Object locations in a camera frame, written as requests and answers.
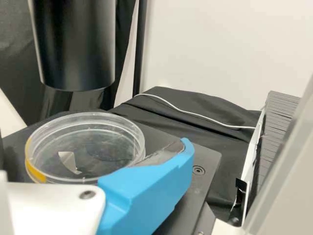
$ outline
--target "white cable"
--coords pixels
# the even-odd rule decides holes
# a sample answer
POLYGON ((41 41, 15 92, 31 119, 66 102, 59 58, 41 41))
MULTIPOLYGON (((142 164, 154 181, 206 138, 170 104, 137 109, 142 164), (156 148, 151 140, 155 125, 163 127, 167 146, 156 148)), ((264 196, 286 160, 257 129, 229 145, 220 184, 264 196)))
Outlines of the white cable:
POLYGON ((154 98, 157 98, 157 99, 160 99, 162 100, 163 102, 167 103, 169 106, 171 106, 173 109, 179 111, 179 112, 182 112, 182 113, 185 113, 185 114, 190 114, 190 115, 195 115, 195 116, 198 116, 198 117, 201 117, 203 119, 206 119, 206 120, 209 120, 209 121, 212 121, 212 122, 215 122, 221 126, 224 126, 224 127, 228 127, 228 128, 236 128, 236 129, 255 129, 255 127, 253 126, 233 126, 233 125, 227 125, 227 124, 224 124, 222 122, 219 122, 219 121, 216 121, 212 118, 209 118, 209 117, 206 117, 206 116, 203 116, 201 114, 195 114, 195 113, 192 113, 192 112, 189 112, 189 111, 185 111, 185 110, 182 110, 178 107, 176 107, 175 105, 171 104, 170 102, 168 102, 167 100, 157 96, 157 95, 154 95, 154 94, 146 94, 146 93, 141 93, 141 94, 137 94, 135 95, 134 97, 136 96, 139 96, 139 95, 145 95, 145 96, 150 96, 150 97, 154 97, 154 98))

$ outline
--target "petri dish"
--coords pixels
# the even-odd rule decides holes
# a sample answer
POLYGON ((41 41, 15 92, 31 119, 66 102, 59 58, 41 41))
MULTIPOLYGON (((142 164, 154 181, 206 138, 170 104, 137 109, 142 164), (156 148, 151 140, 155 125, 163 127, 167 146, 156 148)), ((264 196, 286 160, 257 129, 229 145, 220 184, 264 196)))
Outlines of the petri dish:
POLYGON ((25 167, 36 183, 96 184, 145 157, 142 131, 126 118, 85 112, 56 118, 32 133, 25 167))

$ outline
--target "white backdrop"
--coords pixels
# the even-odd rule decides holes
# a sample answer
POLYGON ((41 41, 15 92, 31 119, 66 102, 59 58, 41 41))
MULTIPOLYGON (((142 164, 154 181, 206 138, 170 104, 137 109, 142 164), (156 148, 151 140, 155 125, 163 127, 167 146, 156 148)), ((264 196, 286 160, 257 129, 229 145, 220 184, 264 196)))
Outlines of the white backdrop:
MULTIPOLYGON (((313 73, 312 0, 148 2, 142 91, 166 86, 247 109, 270 90, 302 95, 313 73)), ((135 32, 116 104, 131 97, 135 32)))

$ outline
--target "blue plastic clip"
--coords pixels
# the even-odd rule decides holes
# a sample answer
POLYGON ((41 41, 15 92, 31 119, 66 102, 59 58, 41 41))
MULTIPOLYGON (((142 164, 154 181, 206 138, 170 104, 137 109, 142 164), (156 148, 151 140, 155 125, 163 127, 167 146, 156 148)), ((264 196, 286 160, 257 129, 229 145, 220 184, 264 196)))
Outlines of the blue plastic clip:
POLYGON ((184 150, 159 165, 122 168, 101 177, 106 207, 98 235, 150 235, 174 210, 192 177, 194 147, 181 139, 184 150))

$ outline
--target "yellow tape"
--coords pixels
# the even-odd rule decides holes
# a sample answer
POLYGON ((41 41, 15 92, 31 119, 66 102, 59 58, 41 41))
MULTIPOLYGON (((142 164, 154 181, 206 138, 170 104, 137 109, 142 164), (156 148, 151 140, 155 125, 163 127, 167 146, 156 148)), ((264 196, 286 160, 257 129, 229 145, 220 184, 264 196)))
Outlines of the yellow tape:
POLYGON ((30 139, 26 142, 25 145, 25 166, 28 172, 32 175, 32 177, 35 178, 35 180, 39 181, 40 183, 45 183, 46 182, 46 177, 43 175, 40 171, 38 171, 32 163, 29 162, 28 156, 27 156, 27 151, 28 151, 28 145, 29 145, 30 139))

